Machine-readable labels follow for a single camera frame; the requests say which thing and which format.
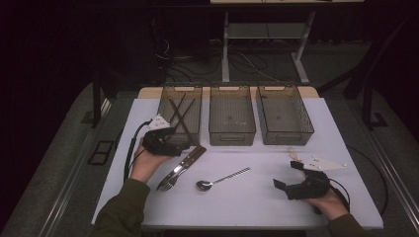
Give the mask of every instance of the spoon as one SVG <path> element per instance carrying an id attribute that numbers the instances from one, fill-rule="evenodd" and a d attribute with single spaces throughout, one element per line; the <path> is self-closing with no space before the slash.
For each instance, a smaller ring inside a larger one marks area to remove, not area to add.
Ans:
<path id="1" fill-rule="evenodd" d="M 209 182 L 209 181 L 198 181 L 197 182 L 197 188 L 198 188 L 198 190 L 199 191 L 208 191 L 213 185 L 215 185 L 216 183 L 219 183 L 219 182 L 221 182 L 221 181 L 224 181 L 224 180 L 227 180 L 227 179 L 230 179 L 230 178 L 233 178 L 234 176 L 238 176 L 238 175 L 241 175 L 241 174 L 243 174 L 243 173 L 246 173 L 246 172 L 248 172 L 248 171 L 250 171 L 250 167 L 247 167 L 246 169 L 243 169 L 243 170 L 241 170 L 241 171 L 239 171 L 239 172 L 236 172 L 236 173 L 234 173 L 234 174 L 232 174 L 232 175 L 229 175 L 229 176 L 227 176 L 227 177 L 224 177 L 224 178 L 222 178 L 222 179 L 220 179 L 220 180 L 217 180 L 217 181 L 214 181 L 214 182 Z"/>

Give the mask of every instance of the knife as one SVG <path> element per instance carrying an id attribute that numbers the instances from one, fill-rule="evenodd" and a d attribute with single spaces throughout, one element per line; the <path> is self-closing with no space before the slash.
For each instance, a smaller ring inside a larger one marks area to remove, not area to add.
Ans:
<path id="1" fill-rule="evenodd" d="M 195 147 L 195 149 L 160 182 L 156 190 L 167 191 L 171 189 L 176 184 L 178 177 L 187 171 L 206 151 L 207 149 L 201 145 Z"/>

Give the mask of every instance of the cable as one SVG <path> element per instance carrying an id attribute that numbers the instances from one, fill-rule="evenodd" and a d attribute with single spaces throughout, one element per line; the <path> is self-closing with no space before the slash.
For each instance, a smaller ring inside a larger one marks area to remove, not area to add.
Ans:
<path id="1" fill-rule="evenodd" d="M 177 72 L 182 73 L 183 75 L 185 75 L 185 76 L 186 76 L 186 78 L 188 78 L 188 80 L 189 80 L 190 82 L 192 82 L 191 77 L 190 77 L 188 74 L 186 74 L 184 71 L 181 71 L 181 70 L 176 69 L 176 68 L 173 68 L 173 67 L 170 67 L 169 69 L 170 69 L 170 70 L 173 70 L 173 71 L 177 71 Z"/>
<path id="2" fill-rule="evenodd" d="M 387 206 L 388 206 L 388 185 L 387 185 L 387 181 L 385 180 L 384 175 L 382 174 L 381 170 L 379 169 L 379 167 L 373 162 L 373 160 L 368 157 L 366 154 L 364 154 L 363 152 L 361 152 L 360 150 L 356 149 L 355 147 L 352 147 L 350 145 L 346 145 L 348 148 L 351 148 L 352 150 L 354 150 L 355 152 L 357 152 L 358 154 L 360 154 L 361 156 L 363 156 L 364 158 L 367 159 L 367 161 L 369 161 L 373 167 L 377 170 L 379 177 L 381 178 L 382 184 L 384 186 L 384 203 L 382 205 L 381 211 L 379 212 L 379 214 L 381 216 L 384 215 Z"/>
<path id="3" fill-rule="evenodd" d="M 189 71 L 189 72 L 191 72 L 192 74 L 195 74 L 195 75 L 205 76 L 205 75 L 210 75 L 210 74 L 214 73 L 216 71 L 216 69 L 218 68 L 218 66 L 219 66 L 220 63 L 221 63 L 221 58 L 217 61 L 216 66 L 215 66 L 215 68 L 213 70 L 211 70 L 209 72 L 202 72 L 202 73 L 194 72 L 191 69 L 189 69 L 189 68 L 187 68 L 185 66 L 176 64 L 176 63 L 173 64 L 173 66 L 181 67 L 181 68 L 183 68 L 183 69 L 185 69 L 185 70 L 187 70 L 187 71 Z"/>
<path id="4" fill-rule="evenodd" d="M 351 197 L 349 196 L 348 191 L 345 189 L 345 187 L 343 187 L 343 185 L 341 185 L 339 182 L 333 180 L 333 179 L 329 179 L 329 181 L 332 181 L 334 183 L 336 183 L 337 185 L 339 185 L 346 193 L 346 196 L 348 197 L 348 205 L 351 205 Z"/>
<path id="5" fill-rule="evenodd" d="M 198 77 L 192 77 L 192 78 L 194 78 L 194 79 L 203 79 L 204 81 L 206 81 L 206 82 L 209 82 L 209 83 L 210 83 L 210 79 L 209 79 L 209 78 L 207 78 L 207 77 L 198 76 Z"/>
<path id="6" fill-rule="evenodd" d="M 258 58 L 262 63 L 263 63 L 263 66 L 261 66 L 261 67 L 257 67 L 256 65 L 256 68 L 258 69 L 258 70 L 265 70 L 265 69 L 268 69 L 268 63 L 261 57 L 261 56 L 259 56 L 259 55 L 253 55 L 254 57 L 256 57 L 256 58 Z M 245 66 L 245 67 L 248 67 L 248 68 L 252 68 L 252 69 L 254 69 L 254 67 L 253 66 L 249 66 L 249 63 L 247 63 L 247 61 L 245 61 L 245 62 L 241 62 L 241 61 L 239 61 L 239 60 L 237 60 L 237 59 L 235 59 L 234 57 L 231 57 L 231 59 L 232 60 L 235 60 L 235 61 L 237 61 L 237 63 L 239 63 L 240 65 L 243 65 L 243 66 Z"/>
<path id="7" fill-rule="evenodd" d="M 135 132 L 135 135 L 133 136 L 133 138 L 131 139 L 131 143 L 130 143 L 130 145 L 129 145 L 129 150 L 128 150 L 128 154 L 126 155 L 126 165 L 125 165 L 125 168 L 124 168 L 124 181 L 128 178 L 128 173 L 129 173 L 129 168 L 130 168 L 130 165 L 129 165 L 129 161 L 130 161 L 130 158 L 131 158 L 131 156 L 132 156 L 132 151 L 133 151 L 133 146 L 135 145 L 135 143 L 136 143 L 136 137 L 138 136 L 138 133 L 139 133 L 139 131 L 145 126 L 145 125 L 149 125 L 151 122 L 153 121 L 153 119 L 151 119 L 150 121 L 145 121 L 143 124 L 141 124 L 137 129 L 136 129 L 136 132 Z"/>
<path id="8" fill-rule="evenodd" d="M 120 140 L 121 140 L 121 136 L 123 135 L 123 129 L 120 131 L 120 133 L 118 133 L 118 135 L 117 135 L 117 139 L 115 139 L 115 143 L 116 143 L 116 146 L 115 146 L 115 149 L 117 149 L 118 148 L 118 145 L 120 144 Z"/>
<path id="9" fill-rule="evenodd" d="M 175 79 L 175 77 L 173 77 L 172 75 L 170 75 L 170 74 L 169 74 L 169 73 L 167 73 L 167 72 L 165 72 L 165 74 L 166 74 L 166 76 L 168 76 L 168 77 L 172 78 L 172 80 L 173 80 L 174 82 L 177 82 L 177 80 Z"/>
<path id="10" fill-rule="evenodd" d="M 185 55 L 185 56 L 175 56 L 173 57 L 173 62 L 197 62 L 203 59 L 209 59 L 213 56 L 220 56 L 222 51 L 216 50 L 214 52 L 210 52 L 209 56 L 200 56 L 197 57 L 196 55 Z"/>
<path id="11" fill-rule="evenodd" d="M 253 66 L 253 68 L 255 68 L 255 70 L 257 71 L 257 72 L 259 72 L 259 74 L 261 74 L 262 76 L 265 76 L 265 77 L 267 77 L 267 78 L 269 78 L 269 79 L 272 79 L 272 80 L 274 80 L 274 81 L 277 81 L 277 82 L 280 82 L 280 80 L 278 80 L 278 79 L 276 79 L 276 78 L 273 78 L 273 77 L 271 77 L 271 76 L 268 76 L 268 75 L 266 75 L 265 73 L 263 73 L 263 72 L 261 72 L 261 71 L 259 71 L 259 69 L 249 60 L 249 58 L 247 58 L 243 53 L 241 53 L 241 52 L 237 52 L 238 54 L 240 54 L 242 57 L 244 57 L 244 59 L 246 59 L 249 63 L 250 63 L 250 65 L 252 65 Z"/>
<path id="12" fill-rule="evenodd" d="M 143 149 L 142 151 L 140 151 L 133 159 L 132 159 L 132 162 L 129 164 L 129 167 L 128 167 L 128 169 L 130 170 L 130 168 L 132 167 L 132 164 L 135 162 L 135 160 L 136 160 L 136 158 L 138 158 L 141 154 L 142 154 L 142 152 L 144 152 L 145 151 L 145 149 Z"/>
<path id="13" fill-rule="evenodd" d="M 228 62 L 231 64 L 231 66 L 233 66 L 237 71 L 239 71 L 239 72 L 241 72 L 241 73 L 244 73 L 244 74 L 248 74 L 248 75 L 255 75 L 255 74 L 258 74 L 258 72 L 257 71 L 255 71 L 255 70 L 253 70 L 253 71 L 251 71 L 251 72 L 249 72 L 249 71 L 245 71 L 245 70 L 243 70 L 243 69 L 240 69 L 237 65 L 236 65 L 236 63 L 239 63 L 235 58 L 233 58 L 233 57 L 231 57 L 231 56 L 228 56 Z"/>
<path id="14" fill-rule="evenodd" d="M 170 55 L 168 55 L 167 54 L 167 52 L 169 51 L 169 49 L 170 49 L 170 43 L 169 43 L 169 41 L 168 40 L 166 40 L 166 39 L 163 39 L 165 42 L 166 42 L 166 44 L 167 44 L 167 47 L 166 47 L 166 50 L 164 50 L 164 52 L 162 52 L 161 54 L 163 54 L 163 56 L 162 55 L 160 55 L 159 53 L 155 53 L 155 55 L 157 56 L 157 57 L 159 57 L 159 58 L 161 58 L 161 59 L 163 59 L 163 60 L 170 60 Z"/>

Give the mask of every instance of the person's right hand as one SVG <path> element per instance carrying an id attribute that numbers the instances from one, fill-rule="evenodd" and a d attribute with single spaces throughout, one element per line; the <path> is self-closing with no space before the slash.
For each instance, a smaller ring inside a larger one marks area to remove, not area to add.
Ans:
<path id="1" fill-rule="evenodd" d="M 332 189 L 330 189 L 324 197 L 303 199 L 302 201 L 318 207 L 329 221 L 342 215 L 349 214 L 345 205 Z"/>
<path id="2" fill-rule="evenodd" d="M 165 161 L 170 160 L 171 156 L 153 155 L 142 146 L 142 138 L 134 153 L 135 161 L 133 162 L 130 178 L 147 183 L 148 179 L 154 174 L 157 168 Z"/>

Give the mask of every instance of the person's left hand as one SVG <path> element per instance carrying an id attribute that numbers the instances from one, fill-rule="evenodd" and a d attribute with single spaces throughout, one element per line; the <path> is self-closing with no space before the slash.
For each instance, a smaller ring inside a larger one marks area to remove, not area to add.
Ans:
<path id="1" fill-rule="evenodd" d="M 136 148 L 134 157 L 136 157 L 136 159 L 133 161 L 132 172 L 129 177 L 144 182 L 145 184 L 161 164 L 173 158 L 172 156 L 151 154 L 142 146 L 142 138 Z"/>

